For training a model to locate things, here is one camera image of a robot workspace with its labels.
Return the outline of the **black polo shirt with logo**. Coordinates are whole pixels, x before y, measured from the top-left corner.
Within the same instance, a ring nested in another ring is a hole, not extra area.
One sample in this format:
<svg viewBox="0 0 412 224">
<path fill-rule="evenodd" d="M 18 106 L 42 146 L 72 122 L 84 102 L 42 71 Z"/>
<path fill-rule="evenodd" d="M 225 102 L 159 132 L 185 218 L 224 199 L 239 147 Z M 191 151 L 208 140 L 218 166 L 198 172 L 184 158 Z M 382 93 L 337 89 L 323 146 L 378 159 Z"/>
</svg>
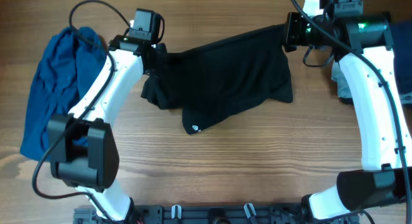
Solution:
<svg viewBox="0 0 412 224">
<path fill-rule="evenodd" d="M 268 99 L 291 103 L 283 34 L 277 24 L 180 53 L 158 50 L 141 96 L 160 109 L 182 109 L 189 135 Z"/>
</svg>

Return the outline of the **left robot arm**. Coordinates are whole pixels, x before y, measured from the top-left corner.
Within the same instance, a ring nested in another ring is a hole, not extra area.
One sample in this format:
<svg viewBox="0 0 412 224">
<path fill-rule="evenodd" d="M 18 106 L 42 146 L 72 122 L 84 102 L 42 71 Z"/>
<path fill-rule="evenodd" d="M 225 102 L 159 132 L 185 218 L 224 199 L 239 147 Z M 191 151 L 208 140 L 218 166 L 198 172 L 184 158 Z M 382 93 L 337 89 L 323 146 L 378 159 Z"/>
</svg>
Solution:
<svg viewBox="0 0 412 224">
<path fill-rule="evenodd" d="M 137 9 L 126 33 L 105 48 L 106 61 L 88 92 L 67 115 L 48 122 L 51 175 L 75 188 L 72 195 L 88 198 L 95 223 L 140 222 L 116 179 L 120 158 L 111 127 L 133 86 L 151 69 L 164 26 L 160 14 Z"/>
</svg>

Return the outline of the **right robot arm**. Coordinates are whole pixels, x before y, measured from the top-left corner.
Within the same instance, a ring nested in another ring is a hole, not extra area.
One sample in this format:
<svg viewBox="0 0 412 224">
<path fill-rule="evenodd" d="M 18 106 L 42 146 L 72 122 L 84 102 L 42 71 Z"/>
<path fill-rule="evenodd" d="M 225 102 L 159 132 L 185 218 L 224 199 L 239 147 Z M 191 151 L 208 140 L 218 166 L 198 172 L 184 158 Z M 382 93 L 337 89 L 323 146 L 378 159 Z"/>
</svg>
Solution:
<svg viewBox="0 0 412 224">
<path fill-rule="evenodd" d="M 304 0 L 288 14 L 285 49 L 328 46 L 348 84 L 362 167 L 308 195 L 309 221 L 326 222 L 369 208 L 411 205 L 411 134 L 395 80 L 391 16 L 365 14 L 362 0 Z"/>
</svg>

